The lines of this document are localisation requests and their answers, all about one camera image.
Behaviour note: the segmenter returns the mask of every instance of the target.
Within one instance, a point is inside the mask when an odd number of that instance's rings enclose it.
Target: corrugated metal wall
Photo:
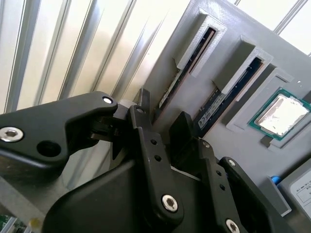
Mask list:
[[[189,1],[0,1],[0,112],[94,90],[133,99]],[[65,185],[90,180],[108,151],[72,155]]]

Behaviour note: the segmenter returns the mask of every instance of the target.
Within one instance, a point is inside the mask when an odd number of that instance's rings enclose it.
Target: bolt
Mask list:
[[[228,160],[228,163],[230,163],[231,166],[235,166],[235,163],[231,159]]]
[[[225,224],[227,225],[227,227],[231,233],[240,233],[240,229],[239,229],[238,225],[234,221],[232,221],[231,219],[227,219]]]
[[[23,131],[15,127],[4,127],[0,129],[0,139],[4,142],[17,142],[23,136]]]
[[[209,143],[207,143],[207,142],[203,142],[203,145],[206,147],[206,148],[209,148]]]
[[[107,98],[107,97],[103,97],[103,100],[106,102],[106,103],[112,103],[112,100]]]
[[[164,195],[162,197],[162,204],[170,212],[176,212],[178,209],[177,201],[171,195]]]

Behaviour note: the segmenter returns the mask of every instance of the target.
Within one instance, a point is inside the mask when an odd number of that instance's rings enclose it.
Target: hole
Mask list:
[[[159,155],[155,155],[155,160],[157,160],[158,162],[160,162],[161,161],[161,156],[159,156]]]
[[[145,111],[142,110],[142,109],[140,109],[140,108],[137,108],[136,110],[137,110],[139,113],[143,113],[143,114],[145,113]]]
[[[237,227],[233,223],[230,224],[230,227],[234,232],[237,230]]]
[[[154,145],[157,144],[157,141],[155,141],[154,139],[151,139],[150,141],[151,141],[151,143],[154,144]]]
[[[222,184],[220,184],[219,187],[225,191],[225,187]]]
[[[15,130],[8,130],[7,132],[5,132],[5,135],[7,135],[8,137],[15,137],[17,135],[17,132]]]
[[[106,102],[106,103],[112,103],[112,100],[107,98],[107,97],[103,97],[103,100]]]
[[[170,198],[168,198],[168,199],[166,200],[166,203],[167,203],[170,207],[173,207],[173,206],[174,206],[174,201],[173,201],[172,199],[170,199]]]
[[[55,157],[59,155],[61,147],[51,141],[42,141],[37,145],[37,151],[46,157]]]

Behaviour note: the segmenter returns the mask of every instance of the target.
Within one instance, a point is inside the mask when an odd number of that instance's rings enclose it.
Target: white label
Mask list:
[[[290,188],[292,196],[311,218],[311,171],[299,178]]]
[[[204,115],[199,120],[198,124],[200,129],[204,128],[207,124],[208,119],[214,114],[214,112],[217,110],[217,108],[222,104],[224,101],[226,95],[221,93],[216,100],[213,102],[213,104],[208,108],[208,110],[204,113]]]

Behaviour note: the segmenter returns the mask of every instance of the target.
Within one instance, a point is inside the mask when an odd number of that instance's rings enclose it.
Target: slot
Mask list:
[[[228,94],[224,94],[218,88],[215,88],[211,97],[201,108],[206,110],[200,111],[194,119],[194,127],[199,137],[203,138],[213,127],[230,104],[244,90],[245,86],[256,76],[262,65],[262,60],[255,57]]]
[[[213,28],[208,28],[207,32],[204,34],[200,43],[194,50],[192,56],[188,60],[185,68],[183,70],[178,70],[178,72],[176,73],[173,82],[171,83],[169,89],[164,94],[163,98],[161,99],[156,109],[157,112],[161,112],[165,108],[165,106],[168,104],[170,99],[174,96],[175,92],[179,88],[182,81],[190,74],[190,72],[196,66],[197,62],[200,60],[201,55],[204,53],[208,45],[211,43],[215,34],[216,34],[216,31]]]

